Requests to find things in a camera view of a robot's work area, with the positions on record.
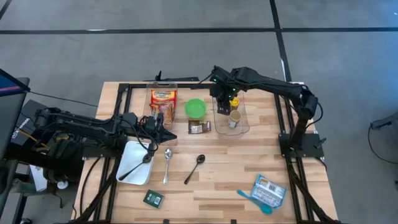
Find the wooden tabletop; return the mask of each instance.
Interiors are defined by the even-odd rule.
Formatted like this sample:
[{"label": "wooden tabletop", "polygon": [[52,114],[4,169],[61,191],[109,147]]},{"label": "wooden tabletop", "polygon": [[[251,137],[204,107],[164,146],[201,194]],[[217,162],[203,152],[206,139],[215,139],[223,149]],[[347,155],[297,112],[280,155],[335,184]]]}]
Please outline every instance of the wooden tabletop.
[{"label": "wooden tabletop", "polygon": [[[119,82],[104,83],[97,118],[106,119],[112,116],[118,85]],[[118,183],[112,223],[160,223],[165,218],[171,223],[230,223],[231,219],[237,219],[238,223],[295,223],[286,163],[280,155],[277,140],[280,129],[274,95],[261,90],[249,90],[244,94],[250,130],[241,138],[231,139],[220,139],[214,128],[210,133],[188,135],[188,119],[183,106],[192,98],[205,101],[207,112],[203,120],[214,124],[209,90],[178,89],[175,124],[172,130],[178,139],[160,145],[155,154],[148,184]],[[138,117],[142,116],[145,100],[145,88],[133,90],[129,111]],[[282,111],[287,122],[284,103]],[[163,185],[166,165],[164,151],[167,147],[171,147],[174,154],[169,165],[169,184]],[[195,166],[195,159],[199,154],[204,154],[206,161],[197,167],[189,184],[185,185],[183,181]],[[78,211],[81,186],[94,160],[87,160],[83,168],[75,202]],[[97,194],[103,161],[104,159],[97,163],[88,178],[83,197],[84,208]],[[312,158],[303,158],[303,163],[310,193],[327,215],[337,219],[324,166]],[[274,210],[272,215],[261,213],[255,204],[236,193],[237,189],[241,189],[249,194],[258,174],[287,188],[283,206]],[[165,196],[160,209],[143,202],[148,189]],[[300,193],[299,197],[302,216],[306,219],[305,205]],[[104,197],[102,218],[105,216],[107,203],[108,194]]]}]

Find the monitor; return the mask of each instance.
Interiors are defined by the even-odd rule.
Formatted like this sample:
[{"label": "monitor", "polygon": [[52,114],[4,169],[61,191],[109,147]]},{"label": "monitor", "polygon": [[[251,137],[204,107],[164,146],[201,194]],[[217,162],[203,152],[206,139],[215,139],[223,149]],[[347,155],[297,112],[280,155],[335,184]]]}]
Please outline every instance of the monitor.
[{"label": "monitor", "polygon": [[0,96],[15,95],[30,91],[30,88],[0,69]]}]

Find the black spoon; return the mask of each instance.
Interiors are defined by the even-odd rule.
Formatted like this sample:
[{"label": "black spoon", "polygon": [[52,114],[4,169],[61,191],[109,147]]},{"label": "black spoon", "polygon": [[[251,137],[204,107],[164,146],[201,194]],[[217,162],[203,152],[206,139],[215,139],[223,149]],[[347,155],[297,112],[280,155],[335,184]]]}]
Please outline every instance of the black spoon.
[{"label": "black spoon", "polygon": [[206,159],[206,157],[205,157],[205,155],[199,155],[198,157],[197,157],[197,165],[195,166],[195,168],[193,168],[193,170],[192,170],[192,172],[191,172],[191,174],[187,177],[187,179],[184,181],[184,184],[188,184],[188,182],[189,182],[189,179],[191,179],[191,176],[192,176],[192,174],[193,174],[193,171],[195,171],[195,169],[197,168],[197,166],[198,166],[198,164],[202,164],[204,161],[205,161],[205,159]]},{"label": "black spoon", "polygon": [[138,164],[137,166],[135,166],[134,168],[132,168],[129,172],[127,172],[127,173],[121,175],[121,176],[119,177],[119,180],[120,180],[120,181],[124,180],[129,174],[131,174],[132,171],[134,171],[135,169],[137,169],[139,166],[141,166],[141,165],[144,164],[144,163],[150,162],[150,159],[151,159],[151,157],[150,157],[148,154],[146,154],[146,155],[142,158],[142,162],[141,162],[140,164]]}]

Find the snack bag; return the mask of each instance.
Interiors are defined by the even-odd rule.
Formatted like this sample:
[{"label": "snack bag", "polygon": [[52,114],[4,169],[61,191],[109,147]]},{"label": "snack bag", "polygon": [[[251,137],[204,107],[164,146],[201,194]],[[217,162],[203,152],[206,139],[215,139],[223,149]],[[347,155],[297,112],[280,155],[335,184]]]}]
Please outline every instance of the snack bag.
[{"label": "snack bag", "polygon": [[152,90],[150,97],[150,110],[154,118],[159,113],[163,113],[163,126],[166,129],[172,127],[175,115],[175,106],[177,104],[177,91],[155,91]]},{"label": "snack bag", "polygon": [[250,197],[277,209],[282,206],[285,194],[285,187],[281,187],[259,174],[251,190]]}]

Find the clear plastic bin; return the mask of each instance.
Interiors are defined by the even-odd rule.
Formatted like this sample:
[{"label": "clear plastic bin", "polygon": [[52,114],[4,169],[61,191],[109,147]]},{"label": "clear plastic bin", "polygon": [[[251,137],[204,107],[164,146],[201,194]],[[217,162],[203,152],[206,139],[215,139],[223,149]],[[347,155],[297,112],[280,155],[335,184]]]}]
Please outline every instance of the clear plastic bin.
[{"label": "clear plastic bin", "polygon": [[[153,116],[154,115],[152,112],[152,107],[150,106],[151,98],[152,98],[152,90],[154,90],[154,91],[177,91],[177,84],[175,82],[148,83],[144,112],[143,112],[143,115],[145,115],[145,116]],[[177,94],[175,95],[175,98],[176,98],[175,106],[177,106]],[[170,111],[170,113],[171,113],[171,117],[172,117],[172,122],[170,124],[167,123],[167,121],[166,121],[166,116],[168,116],[167,114],[164,114],[165,119],[163,122],[163,126],[168,130],[173,129],[173,126],[174,126],[175,108],[174,108],[174,112]]]},{"label": "clear plastic bin", "polygon": [[238,93],[239,98],[239,106],[237,110],[242,114],[240,122],[236,125],[235,128],[230,128],[228,126],[229,116],[217,113],[217,100],[213,98],[213,108],[214,108],[214,123],[217,133],[223,136],[234,136],[237,137],[246,133],[250,130],[250,125],[248,123],[248,117],[246,115],[246,109],[244,107],[244,96],[243,91]]}]

